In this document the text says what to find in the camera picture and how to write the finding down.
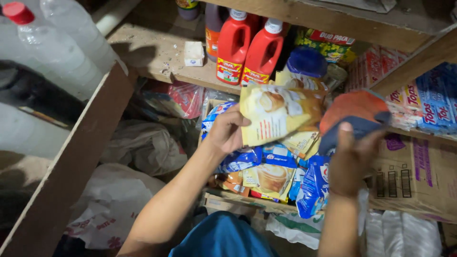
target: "red plastic bag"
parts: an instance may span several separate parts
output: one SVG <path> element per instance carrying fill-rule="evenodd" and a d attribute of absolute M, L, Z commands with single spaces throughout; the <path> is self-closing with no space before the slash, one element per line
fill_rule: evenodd
<path fill-rule="evenodd" d="M 177 118 L 192 119 L 202 113 L 204 91 L 202 86 L 182 81 L 170 84 L 149 80 L 141 89 L 141 95 L 159 112 Z"/>

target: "wooden shelf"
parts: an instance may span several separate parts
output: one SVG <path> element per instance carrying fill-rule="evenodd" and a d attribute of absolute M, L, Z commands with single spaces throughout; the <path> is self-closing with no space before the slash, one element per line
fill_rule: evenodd
<path fill-rule="evenodd" d="M 453 145 L 457 146 L 457 137 L 452 137 L 448 135 L 433 135 L 430 133 L 425 133 L 417 129 L 412 129 L 410 131 L 405 131 L 398 128 L 389 127 L 389 132 L 397 133 L 401 135 L 411 136 L 419 139 L 426 139 L 428 141 L 437 142 L 444 145 Z"/>
<path fill-rule="evenodd" d="M 316 0 L 202 1 L 406 52 L 452 25 L 447 0 L 402 0 L 387 14 Z"/>
<path fill-rule="evenodd" d="M 173 80 L 239 95 L 240 86 L 216 79 L 216 65 L 184 65 L 185 41 L 205 41 L 205 21 L 185 21 L 172 0 L 142 1 L 108 38 L 122 60 L 137 68 L 140 76 L 172 83 Z"/>

